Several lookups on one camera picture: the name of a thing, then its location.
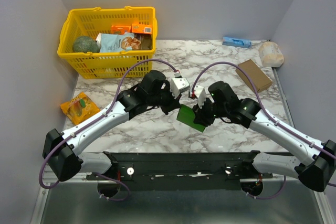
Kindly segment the green paper box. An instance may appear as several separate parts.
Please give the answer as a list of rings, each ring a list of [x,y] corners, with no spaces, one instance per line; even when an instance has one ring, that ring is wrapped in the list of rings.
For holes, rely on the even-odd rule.
[[[177,114],[177,118],[176,118],[179,122],[197,130],[200,132],[204,132],[205,130],[205,126],[201,125],[201,124],[197,124],[194,123],[195,120],[195,113],[194,111],[185,105],[181,105],[181,107],[179,108],[179,112]]]

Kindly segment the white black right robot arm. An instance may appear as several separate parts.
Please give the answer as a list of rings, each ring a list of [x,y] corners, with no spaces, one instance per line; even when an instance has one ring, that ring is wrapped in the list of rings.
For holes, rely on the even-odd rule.
[[[228,83],[217,81],[208,89],[195,86],[189,92],[197,100],[194,123],[207,127],[216,118],[258,132],[285,148],[291,155],[255,152],[243,162],[242,173],[249,178],[273,173],[298,179],[311,190],[323,192],[335,172],[335,142],[311,138],[263,110],[253,99],[239,99]]]

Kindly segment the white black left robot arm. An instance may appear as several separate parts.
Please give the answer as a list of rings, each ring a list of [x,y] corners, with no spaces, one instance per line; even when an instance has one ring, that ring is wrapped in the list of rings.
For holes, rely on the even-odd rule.
[[[64,182],[77,173],[99,173],[104,179],[116,175],[116,166],[108,153],[86,153],[84,150],[112,128],[123,124],[151,107],[164,114],[180,108],[180,97],[190,87],[186,78],[175,72],[171,80],[157,70],[151,70],[142,81],[117,94],[103,110],[62,133],[56,129],[46,135],[43,158]]]

